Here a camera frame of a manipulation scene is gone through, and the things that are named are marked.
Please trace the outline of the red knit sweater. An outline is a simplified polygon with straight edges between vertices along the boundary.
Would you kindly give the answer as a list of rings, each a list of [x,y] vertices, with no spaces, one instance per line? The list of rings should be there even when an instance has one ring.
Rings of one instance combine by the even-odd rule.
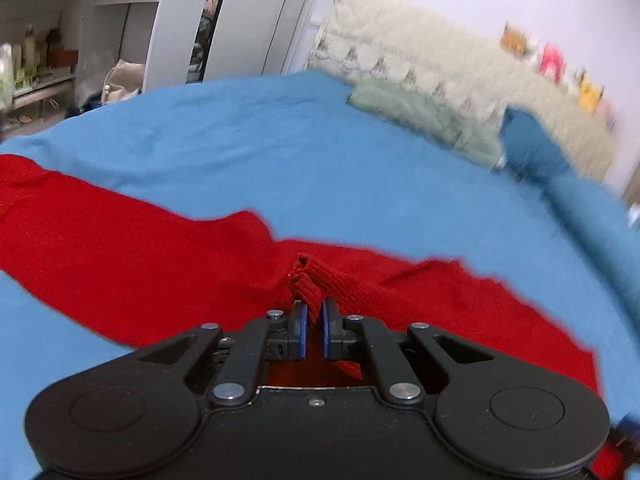
[[[238,328],[271,308],[321,303],[394,330],[427,321],[599,388],[597,361],[501,282],[460,262],[275,240],[243,210],[192,220],[1,159],[1,267],[32,296],[108,339],[145,347],[205,322]]]

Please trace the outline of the folded blue duvet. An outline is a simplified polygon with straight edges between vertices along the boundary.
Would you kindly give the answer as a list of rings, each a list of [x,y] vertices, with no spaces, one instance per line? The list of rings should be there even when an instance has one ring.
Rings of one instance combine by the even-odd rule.
[[[556,215],[639,324],[639,233],[631,229],[623,202],[593,180],[572,172],[552,177],[544,192]]]

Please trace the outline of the dark blue pillow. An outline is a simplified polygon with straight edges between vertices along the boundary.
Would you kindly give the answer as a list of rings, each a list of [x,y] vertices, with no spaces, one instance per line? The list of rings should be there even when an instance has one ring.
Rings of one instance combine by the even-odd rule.
[[[500,138],[506,166],[521,178],[546,185],[555,177],[574,172],[552,135],[524,108],[508,106],[504,110]]]

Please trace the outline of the blue bed sheet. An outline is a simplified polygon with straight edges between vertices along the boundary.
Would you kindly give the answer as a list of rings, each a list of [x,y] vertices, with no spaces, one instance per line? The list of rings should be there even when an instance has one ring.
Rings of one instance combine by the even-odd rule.
[[[2,144],[3,154],[208,219],[250,209],[278,237],[460,258],[597,353],[614,418],[639,409],[639,341],[535,183],[360,112],[317,72],[154,91]]]

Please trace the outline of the light pink plush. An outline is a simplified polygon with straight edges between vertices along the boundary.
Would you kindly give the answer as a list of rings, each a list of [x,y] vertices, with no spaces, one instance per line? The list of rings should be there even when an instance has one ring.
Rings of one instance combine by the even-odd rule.
[[[616,125],[616,113],[613,104],[609,100],[602,99],[599,102],[598,114],[605,121],[608,131],[613,131]]]

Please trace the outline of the beige bag on floor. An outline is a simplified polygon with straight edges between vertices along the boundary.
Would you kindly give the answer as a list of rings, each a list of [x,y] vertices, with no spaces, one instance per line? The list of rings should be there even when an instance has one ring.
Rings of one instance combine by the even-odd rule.
[[[105,77],[101,103],[127,101],[140,94],[144,71],[144,64],[119,60]]]

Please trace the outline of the green pillow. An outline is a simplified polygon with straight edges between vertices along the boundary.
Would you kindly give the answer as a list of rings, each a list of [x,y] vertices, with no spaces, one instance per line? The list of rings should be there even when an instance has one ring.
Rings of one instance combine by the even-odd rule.
[[[496,129],[458,112],[439,98],[370,79],[356,84],[347,102],[363,112],[412,130],[442,148],[491,170],[506,166],[506,150]]]

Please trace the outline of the yellow pikachu plush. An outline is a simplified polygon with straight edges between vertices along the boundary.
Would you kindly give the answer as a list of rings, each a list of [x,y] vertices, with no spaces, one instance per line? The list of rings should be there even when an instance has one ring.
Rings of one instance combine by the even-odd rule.
[[[578,105],[587,113],[596,114],[604,93],[604,87],[589,79],[586,72],[582,72],[578,81]]]

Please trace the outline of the pink plush toy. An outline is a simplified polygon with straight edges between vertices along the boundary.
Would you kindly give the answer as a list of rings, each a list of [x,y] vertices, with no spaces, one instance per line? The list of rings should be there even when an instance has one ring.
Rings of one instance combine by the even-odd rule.
[[[556,44],[545,44],[542,49],[538,74],[546,76],[550,73],[553,80],[558,84],[564,76],[566,62],[564,54]]]

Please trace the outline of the brown plush toy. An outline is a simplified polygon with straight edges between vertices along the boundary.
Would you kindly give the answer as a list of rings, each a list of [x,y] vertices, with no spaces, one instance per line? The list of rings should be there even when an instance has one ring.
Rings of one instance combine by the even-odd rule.
[[[499,41],[500,47],[516,58],[525,58],[529,54],[528,36],[524,30],[512,26],[509,22],[503,27]]]

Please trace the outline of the white desk shelf unit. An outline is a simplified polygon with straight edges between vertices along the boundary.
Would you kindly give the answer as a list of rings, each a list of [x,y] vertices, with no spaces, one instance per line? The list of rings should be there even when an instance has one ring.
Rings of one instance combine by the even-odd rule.
[[[72,72],[17,99],[43,105],[88,79],[90,58],[144,66],[144,92],[184,84],[205,0],[1,0],[1,39],[18,44],[26,29],[56,30],[78,54]]]

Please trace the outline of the cream quilted headboard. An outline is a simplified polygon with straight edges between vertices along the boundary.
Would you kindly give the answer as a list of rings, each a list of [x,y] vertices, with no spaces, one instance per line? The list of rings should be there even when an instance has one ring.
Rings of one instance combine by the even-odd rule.
[[[307,66],[358,82],[386,79],[434,96],[498,129],[507,105],[533,112],[574,167],[604,179],[614,142],[603,119],[583,110],[566,84],[535,72],[495,42],[402,0],[334,0]]]

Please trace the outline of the grey white wardrobe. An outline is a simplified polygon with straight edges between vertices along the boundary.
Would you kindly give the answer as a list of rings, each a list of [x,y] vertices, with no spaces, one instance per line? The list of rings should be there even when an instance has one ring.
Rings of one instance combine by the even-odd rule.
[[[306,0],[206,0],[189,82],[279,75]]]

